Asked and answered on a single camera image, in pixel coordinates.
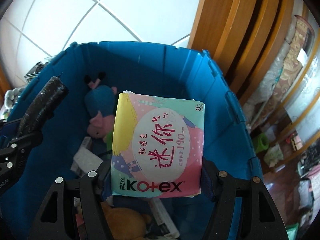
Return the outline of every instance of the white tiled wall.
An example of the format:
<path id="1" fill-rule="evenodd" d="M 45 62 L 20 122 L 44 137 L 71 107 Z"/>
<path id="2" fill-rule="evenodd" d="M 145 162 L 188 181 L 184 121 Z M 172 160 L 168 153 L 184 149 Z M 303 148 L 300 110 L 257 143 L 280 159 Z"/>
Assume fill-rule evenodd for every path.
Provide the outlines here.
<path id="1" fill-rule="evenodd" d="M 0 56 L 14 87 L 70 43 L 148 41 L 186 47 L 199 0 L 14 0 L 0 21 Z"/>

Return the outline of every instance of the blue plastic bin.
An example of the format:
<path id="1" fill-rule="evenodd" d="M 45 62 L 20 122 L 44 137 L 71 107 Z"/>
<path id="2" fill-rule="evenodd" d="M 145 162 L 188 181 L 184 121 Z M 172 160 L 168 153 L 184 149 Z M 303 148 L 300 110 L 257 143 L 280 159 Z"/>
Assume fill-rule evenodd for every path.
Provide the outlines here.
<path id="1" fill-rule="evenodd" d="M 20 118 L 37 93 L 52 76 L 59 76 L 70 92 L 43 127 L 43 143 L 32 150 L 23 176 L 0 199 L 2 215 L 17 239 L 26 239 L 33 218 L 57 177 L 74 179 L 70 171 L 89 123 L 83 82 L 105 71 L 102 83 L 118 91 L 195 99 L 205 103 L 204 156 L 232 176 L 262 178 L 246 131 L 245 118 L 222 72 L 207 51 L 176 48 L 155 43 L 100 42 L 73 43 L 59 53 L 21 95 L 10 115 Z M 203 194 L 193 198 L 165 200 L 182 240 L 200 240 L 214 204 Z M 236 200 L 229 239 L 235 239 L 241 208 Z"/>

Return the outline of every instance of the pink pig plush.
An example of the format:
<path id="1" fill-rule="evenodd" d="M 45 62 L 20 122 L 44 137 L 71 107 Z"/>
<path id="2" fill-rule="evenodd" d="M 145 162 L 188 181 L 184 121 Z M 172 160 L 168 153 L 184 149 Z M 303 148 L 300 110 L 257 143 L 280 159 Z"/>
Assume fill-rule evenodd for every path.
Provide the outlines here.
<path id="1" fill-rule="evenodd" d="M 113 114 L 102 117 L 101 112 L 98 111 L 98 114 L 90 119 L 87 132 L 92 138 L 104 138 L 113 130 L 114 125 L 115 116 Z"/>
<path id="2" fill-rule="evenodd" d="M 84 77 L 85 83 L 91 88 L 84 97 L 84 103 L 91 116 L 87 132 L 92 138 L 105 139 L 115 125 L 113 109 L 117 88 L 100 85 L 105 75 L 106 73 L 100 72 L 95 82 L 88 75 Z"/>

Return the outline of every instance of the gray stuffed toy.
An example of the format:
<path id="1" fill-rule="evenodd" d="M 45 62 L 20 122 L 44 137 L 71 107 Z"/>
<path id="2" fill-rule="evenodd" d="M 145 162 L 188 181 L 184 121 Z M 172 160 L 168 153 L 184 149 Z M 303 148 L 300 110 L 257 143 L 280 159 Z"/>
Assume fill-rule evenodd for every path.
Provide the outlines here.
<path id="1" fill-rule="evenodd" d="M 12 109 L 23 90 L 24 87 L 8 90 L 4 95 L 4 107 L 8 110 Z"/>

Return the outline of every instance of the orange stuffed toy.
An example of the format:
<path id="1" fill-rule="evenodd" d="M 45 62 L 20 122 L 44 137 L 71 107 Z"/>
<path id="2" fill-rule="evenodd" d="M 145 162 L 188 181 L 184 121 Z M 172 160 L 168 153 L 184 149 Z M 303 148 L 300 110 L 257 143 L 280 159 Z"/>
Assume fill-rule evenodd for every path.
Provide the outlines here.
<path id="1" fill-rule="evenodd" d="M 149 215 L 129 208 L 111 208 L 107 202 L 101 206 L 115 240 L 145 240 L 146 224 L 151 223 Z"/>

